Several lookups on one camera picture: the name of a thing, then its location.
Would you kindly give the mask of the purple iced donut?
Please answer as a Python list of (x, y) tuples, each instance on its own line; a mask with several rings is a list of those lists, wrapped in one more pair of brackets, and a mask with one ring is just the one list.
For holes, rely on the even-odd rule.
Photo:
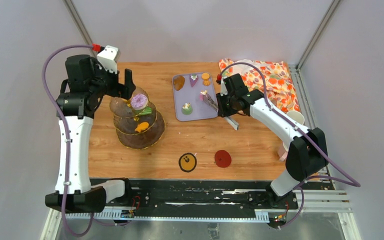
[(130, 105), (135, 111), (143, 110), (148, 106), (149, 99), (146, 94), (138, 93), (130, 99)]

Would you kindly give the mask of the green layered cake slice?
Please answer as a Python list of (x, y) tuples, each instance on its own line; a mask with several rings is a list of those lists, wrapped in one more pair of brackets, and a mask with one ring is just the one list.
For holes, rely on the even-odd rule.
[(145, 116), (145, 115), (150, 115), (152, 112), (153, 112), (153, 109), (149, 106), (146, 106), (143, 109), (135, 110), (135, 115)]

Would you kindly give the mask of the metal serving tongs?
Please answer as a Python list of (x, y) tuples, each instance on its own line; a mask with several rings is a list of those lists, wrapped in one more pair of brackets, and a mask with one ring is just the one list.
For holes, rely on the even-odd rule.
[[(208, 95), (208, 103), (204, 102), (205, 104), (207, 104), (208, 106), (210, 106), (212, 109), (214, 109), (216, 112), (218, 112), (219, 108), (218, 108), (218, 104)], [(229, 123), (234, 130), (238, 130), (239, 129), (239, 124), (234, 120), (232, 119), (230, 116), (228, 117), (223, 117), (223, 119)]]

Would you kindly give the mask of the three-tier glass cake stand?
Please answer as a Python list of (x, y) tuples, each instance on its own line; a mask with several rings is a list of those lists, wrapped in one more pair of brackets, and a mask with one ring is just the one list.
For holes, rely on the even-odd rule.
[(142, 150), (154, 145), (165, 131), (165, 120), (150, 101), (148, 93), (137, 87), (130, 99), (113, 97), (109, 108), (120, 143)]

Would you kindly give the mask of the orange fish-shaped cake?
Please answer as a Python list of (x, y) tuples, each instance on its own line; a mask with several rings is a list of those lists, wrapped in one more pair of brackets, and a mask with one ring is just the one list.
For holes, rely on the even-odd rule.
[(145, 132), (150, 127), (150, 124), (146, 121), (139, 123), (134, 131), (138, 134)]

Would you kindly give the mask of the pink sugared dome cake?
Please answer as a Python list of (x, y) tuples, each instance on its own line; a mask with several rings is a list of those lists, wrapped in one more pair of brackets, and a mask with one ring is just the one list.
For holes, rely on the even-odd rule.
[(203, 90), (200, 92), (200, 100), (202, 102), (205, 102), (205, 103), (208, 103), (209, 102), (209, 98), (208, 98), (208, 90)]

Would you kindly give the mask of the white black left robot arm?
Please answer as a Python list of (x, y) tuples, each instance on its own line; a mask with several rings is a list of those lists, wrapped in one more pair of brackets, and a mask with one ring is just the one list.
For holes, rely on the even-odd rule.
[(65, 61), (67, 79), (54, 100), (61, 136), (60, 170), (55, 191), (45, 196), (45, 205), (62, 213), (99, 213), (115, 200), (129, 206), (133, 193), (127, 178), (115, 178), (91, 185), (89, 141), (95, 113), (104, 96), (128, 100), (136, 86), (126, 69), (125, 83), (119, 83), (117, 57), (98, 54), (70, 56)]

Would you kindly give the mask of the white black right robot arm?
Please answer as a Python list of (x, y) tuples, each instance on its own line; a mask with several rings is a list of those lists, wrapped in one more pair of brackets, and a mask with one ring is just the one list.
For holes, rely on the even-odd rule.
[(285, 170), (270, 183), (265, 195), (266, 203), (274, 209), (286, 202), (286, 194), (299, 183), (328, 165), (326, 137), (319, 128), (309, 129), (292, 120), (275, 107), (260, 90), (245, 86), (240, 74), (220, 81), (221, 91), (216, 94), (218, 116), (229, 117), (242, 111), (275, 133), (288, 144)]

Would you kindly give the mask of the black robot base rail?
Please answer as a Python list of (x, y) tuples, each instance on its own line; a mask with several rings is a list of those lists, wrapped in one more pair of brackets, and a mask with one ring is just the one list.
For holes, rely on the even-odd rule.
[(298, 195), (267, 193), (269, 181), (130, 180), (130, 199), (111, 200), (115, 220), (266, 223), (276, 228), (298, 210)]

